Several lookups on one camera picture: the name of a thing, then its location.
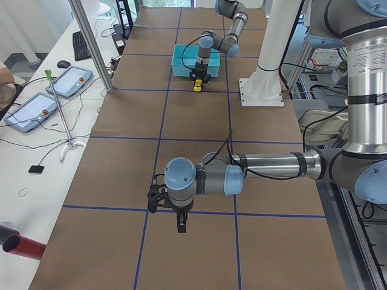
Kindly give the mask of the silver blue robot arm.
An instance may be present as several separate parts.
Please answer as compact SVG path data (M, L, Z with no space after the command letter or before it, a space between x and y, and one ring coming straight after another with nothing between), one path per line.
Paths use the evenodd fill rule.
M209 82L211 75L207 72L211 51L217 50L227 56L235 56L239 50L239 37L248 22L248 13L244 4L239 1L216 1L215 11L232 20L229 32L218 36L214 31L207 30L198 38L198 52L195 66L190 70L189 77L193 81L193 90L200 92L203 85Z
M246 178L323 179L374 204L386 203L386 2L313 1L313 47L347 50L348 96L343 109L313 120L303 114L302 142L310 150L288 154L205 155L194 164L177 157L166 164L161 192L148 209L171 208L186 231L195 195L237 195Z

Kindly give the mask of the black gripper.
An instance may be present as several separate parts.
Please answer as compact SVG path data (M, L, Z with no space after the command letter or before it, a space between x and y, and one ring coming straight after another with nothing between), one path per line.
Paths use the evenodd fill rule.
M197 79L202 80L203 83L208 83L211 75L207 72L208 64L201 64L196 62L195 67L189 73L190 80L195 82Z
M187 230L187 214L192 209L194 200L183 202L183 205L177 205L170 199L169 203L170 208L177 213L177 231L179 233L185 233Z

